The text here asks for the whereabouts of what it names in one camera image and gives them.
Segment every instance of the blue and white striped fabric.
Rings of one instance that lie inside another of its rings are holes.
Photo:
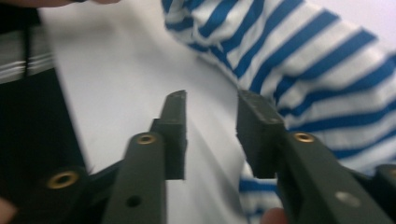
[[[370,174],[396,161],[396,48],[301,0],[163,0],[166,28],[239,88],[273,102],[291,131]],[[279,205],[274,180],[240,181],[251,223]]]

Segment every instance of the striped cloth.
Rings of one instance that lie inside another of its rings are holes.
[[[241,89],[260,93],[287,129],[314,134],[345,166],[396,161],[396,48],[301,0],[163,0],[165,26]],[[251,223],[279,205],[275,180],[240,181]]]

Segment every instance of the striped shirt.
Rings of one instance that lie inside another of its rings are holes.
[[[238,88],[270,100],[290,131],[318,137],[342,164],[372,174],[396,161],[396,48],[301,0],[163,0],[165,26]],[[274,180],[246,167],[250,220],[279,205]]]

